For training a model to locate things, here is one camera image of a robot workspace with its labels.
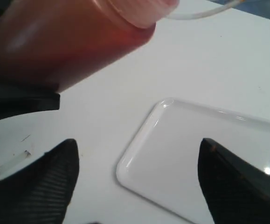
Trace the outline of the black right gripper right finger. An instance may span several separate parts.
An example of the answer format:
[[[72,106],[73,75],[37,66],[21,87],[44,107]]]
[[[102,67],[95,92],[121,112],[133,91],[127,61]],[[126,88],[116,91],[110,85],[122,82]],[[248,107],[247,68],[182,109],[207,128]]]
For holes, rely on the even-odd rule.
[[[216,224],[270,224],[270,175],[210,138],[198,155],[198,180]]]

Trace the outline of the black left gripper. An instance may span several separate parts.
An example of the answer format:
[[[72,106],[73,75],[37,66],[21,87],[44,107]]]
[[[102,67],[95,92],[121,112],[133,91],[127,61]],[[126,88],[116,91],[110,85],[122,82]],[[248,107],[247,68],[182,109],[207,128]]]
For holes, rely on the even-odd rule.
[[[59,110],[58,93],[0,83],[0,120],[17,115]]]

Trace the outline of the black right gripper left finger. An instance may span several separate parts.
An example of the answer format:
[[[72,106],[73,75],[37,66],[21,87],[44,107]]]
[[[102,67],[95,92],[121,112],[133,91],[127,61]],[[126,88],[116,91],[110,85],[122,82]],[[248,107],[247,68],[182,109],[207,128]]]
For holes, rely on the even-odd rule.
[[[61,224],[79,175],[77,142],[67,139],[0,181],[0,224]]]

